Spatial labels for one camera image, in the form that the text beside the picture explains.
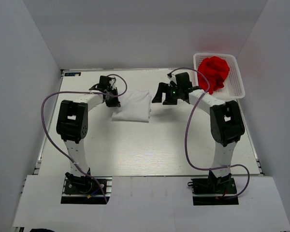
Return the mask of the white t shirt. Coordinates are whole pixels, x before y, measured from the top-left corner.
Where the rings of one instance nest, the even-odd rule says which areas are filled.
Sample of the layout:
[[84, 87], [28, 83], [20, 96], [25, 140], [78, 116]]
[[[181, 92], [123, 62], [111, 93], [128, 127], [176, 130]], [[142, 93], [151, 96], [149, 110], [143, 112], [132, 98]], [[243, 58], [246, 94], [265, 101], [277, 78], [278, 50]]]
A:
[[113, 121], [149, 122], [152, 99], [149, 90], [127, 91], [118, 99], [120, 107], [113, 111]]

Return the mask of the red t shirt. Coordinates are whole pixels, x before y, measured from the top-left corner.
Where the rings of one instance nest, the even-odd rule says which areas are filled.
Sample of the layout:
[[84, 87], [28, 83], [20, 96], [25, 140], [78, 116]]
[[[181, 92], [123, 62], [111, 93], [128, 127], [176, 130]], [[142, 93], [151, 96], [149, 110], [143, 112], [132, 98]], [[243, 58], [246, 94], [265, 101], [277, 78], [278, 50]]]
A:
[[203, 74], [209, 82], [209, 94], [213, 94], [221, 88], [224, 88], [224, 82], [227, 79], [230, 68], [226, 60], [217, 56], [205, 58], [199, 65], [198, 71]]

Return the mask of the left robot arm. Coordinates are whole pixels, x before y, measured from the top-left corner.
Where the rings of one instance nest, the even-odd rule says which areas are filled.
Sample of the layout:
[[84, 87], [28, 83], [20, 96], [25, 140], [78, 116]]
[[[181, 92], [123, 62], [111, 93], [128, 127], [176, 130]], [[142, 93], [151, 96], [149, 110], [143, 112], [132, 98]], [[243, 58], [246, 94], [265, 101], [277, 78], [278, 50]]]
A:
[[73, 101], [63, 100], [59, 108], [56, 131], [64, 141], [67, 155], [71, 158], [71, 170], [66, 173], [66, 177], [70, 181], [76, 181], [76, 187], [82, 193], [92, 189], [84, 146], [88, 133], [88, 113], [103, 103], [107, 107], [120, 107], [115, 77], [101, 76], [99, 82], [89, 89], [89, 93]]

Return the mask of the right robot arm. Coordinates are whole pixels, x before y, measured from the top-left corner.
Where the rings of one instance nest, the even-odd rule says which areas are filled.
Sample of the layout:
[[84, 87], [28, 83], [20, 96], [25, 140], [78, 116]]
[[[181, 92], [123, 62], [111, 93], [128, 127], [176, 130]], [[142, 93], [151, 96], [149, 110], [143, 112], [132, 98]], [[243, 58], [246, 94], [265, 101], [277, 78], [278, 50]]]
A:
[[242, 115], [236, 101], [223, 101], [210, 95], [207, 90], [193, 86], [187, 72], [173, 75], [169, 82], [160, 82], [152, 103], [177, 105], [182, 100], [200, 108], [210, 117], [210, 132], [215, 141], [213, 163], [207, 169], [209, 188], [219, 193], [231, 179], [231, 162], [234, 149], [245, 133]]

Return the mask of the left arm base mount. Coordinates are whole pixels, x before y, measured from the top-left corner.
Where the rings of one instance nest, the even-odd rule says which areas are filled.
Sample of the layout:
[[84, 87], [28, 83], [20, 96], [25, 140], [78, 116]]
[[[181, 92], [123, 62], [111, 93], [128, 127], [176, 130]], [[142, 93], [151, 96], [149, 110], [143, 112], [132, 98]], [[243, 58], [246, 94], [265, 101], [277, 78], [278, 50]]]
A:
[[98, 184], [90, 179], [86, 184], [80, 184], [80, 181], [69, 180], [65, 178], [61, 204], [76, 205], [106, 205], [107, 202]]

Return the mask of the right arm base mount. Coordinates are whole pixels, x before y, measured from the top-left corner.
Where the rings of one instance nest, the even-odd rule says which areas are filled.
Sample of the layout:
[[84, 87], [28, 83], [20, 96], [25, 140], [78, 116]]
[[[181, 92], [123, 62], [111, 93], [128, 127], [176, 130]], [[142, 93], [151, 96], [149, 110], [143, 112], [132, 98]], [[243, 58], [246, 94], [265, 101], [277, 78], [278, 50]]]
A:
[[238, 205], [235, 180], [213, 187], [208, 178], [191, 179], [187, 186], [192, 190], [194, 206]]

